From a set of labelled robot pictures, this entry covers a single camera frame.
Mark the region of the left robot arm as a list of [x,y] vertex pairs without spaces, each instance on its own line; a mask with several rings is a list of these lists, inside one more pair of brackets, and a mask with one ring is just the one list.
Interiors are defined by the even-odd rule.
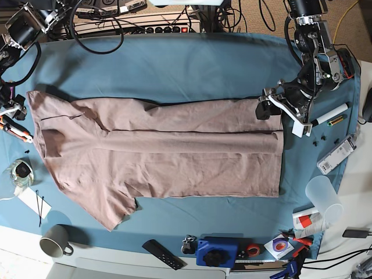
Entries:
[[334,91],[355,75],[350,52],[335,49],[327,21],[325,1],[285,1],[287,18],[284,34],[288,49],[300,65],[297,77],[289,82],[280,80],[275,87],[263,89],[256,108],[256,117],[287,114],[294,122],[292,133],[297,137],[310,136],[312,128],[346,111],[342,104],[314,120],[310,111],[314,100],[323,91]]

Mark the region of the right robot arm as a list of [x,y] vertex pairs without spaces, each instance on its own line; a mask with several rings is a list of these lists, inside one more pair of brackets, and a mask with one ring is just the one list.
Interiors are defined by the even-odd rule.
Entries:
[[16,82],[1,80],[1,88],[23,84],[33,74],[41,58],[38,40],[50,33],[73,7],[72,1],[50,1],[49,4],[28,1],[5,24],[1,34],[1,73],[14,66],[32,46],[36,46],[37,56],[26,76]]

